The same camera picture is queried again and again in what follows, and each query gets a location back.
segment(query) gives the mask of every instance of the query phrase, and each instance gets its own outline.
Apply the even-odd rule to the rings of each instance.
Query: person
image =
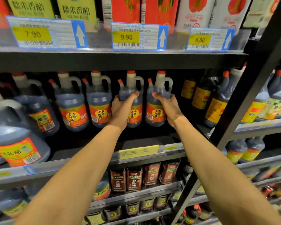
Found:
[[[113,117],[81,151],[70,159],[40,190],[19,215],[14,225],[80,225],[95,189],[107,169],[121,132],[127,125],[132,102],[117,95]],[[281,224],[281,218],[249,179],[181,113],[175,96],[169,100],[156,92],[183,143],[186,155],[222,224]]]

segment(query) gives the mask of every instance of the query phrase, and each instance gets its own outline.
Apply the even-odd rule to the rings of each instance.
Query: forearm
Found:
[[[15,225],[80,224],[96,185],[107,169],[120,133],[120,128],[111,125],[102,129],[50,179]]]
[[[281,224],[258,189],[185,117],[175,123],[187,157],[223,224]]]

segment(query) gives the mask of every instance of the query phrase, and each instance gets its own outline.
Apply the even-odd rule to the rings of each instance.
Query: right hand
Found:
[[[175,128],[174,124],[177,118],[184,116],[178,106],[178,102],[175,95],[171,94],[171,98],[168,100],[154,91],[152,92],[152,96],[153,98],[158,99],[161,102],[163,109],[165,110],[165,113],[168,116],[169,124]]]

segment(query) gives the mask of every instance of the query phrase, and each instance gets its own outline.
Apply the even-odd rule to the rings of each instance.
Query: orange cap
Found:
[[[228,70],[225,70],[224,72],[223,72],[223,77],[228,77],[229,76],[229,71]]]
[[[281,76],[281,69],[280,69],[280,70],[276,70],[275,74],[276,74],[277,76]]]
[[[48,82],[49,82],[50,84],[55,84],[54,80],[52,80],[52,79],[49,79]]]
[[[12,72],[11,75],[12,76],[23,76],[23,75],[25,75],[25,73],[23,73],[23,72]]]
[[[164,70],[158,70],[157,73],[158,74],[165,74],[165,71]]]
[[[86,78],[83,78],[82,81],[85,83],[85,84],[88,84],[88,81]]]

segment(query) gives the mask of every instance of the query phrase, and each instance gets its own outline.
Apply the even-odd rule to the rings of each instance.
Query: right arm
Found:
[[[181,113],[175,96],[153,92],[177,131],[191,166],[223,224],[281,224],[279,214],[251,181],[221,151],[202,136]]]

